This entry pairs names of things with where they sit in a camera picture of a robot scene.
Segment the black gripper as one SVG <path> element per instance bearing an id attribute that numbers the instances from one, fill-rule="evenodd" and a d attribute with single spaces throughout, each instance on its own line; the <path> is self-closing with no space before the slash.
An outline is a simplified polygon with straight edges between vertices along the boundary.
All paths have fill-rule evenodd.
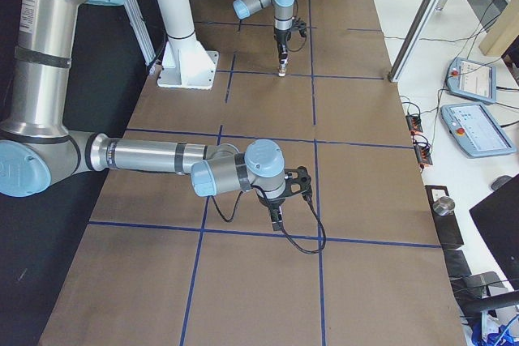
<path id="1" fill-rule="evenodd" d="M 277 52 L 279 58 L 288 58 L 288 41 L 291 38 L 290 28 L 281 30 L 274 28 L 274 38 L 277 43 Z"/>
<path id="2" fill-rule="evenodd" d="M 257 197 L 260 203 L 268 209 L 270 218 L 272 220 L 272 230 L 274 232 L 282 231 L 284 225 L 282 219 L 281 205 L 285 202 L 285 199 L 265 198 L 260 192 L 257 193 Z"/>

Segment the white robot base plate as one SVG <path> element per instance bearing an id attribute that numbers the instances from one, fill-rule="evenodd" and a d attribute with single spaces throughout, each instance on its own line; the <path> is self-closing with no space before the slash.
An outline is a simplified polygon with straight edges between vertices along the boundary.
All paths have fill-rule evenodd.
<path id="1" fill-rule="evenodd" d="M 209 90 L 213 86 L 218 60 L 217 51 L 206 51 L 204 54 L 179 51 L 178 58 L 174 59 L 173 50 L 167 45 L 157 85 L 162 88 Z"/>

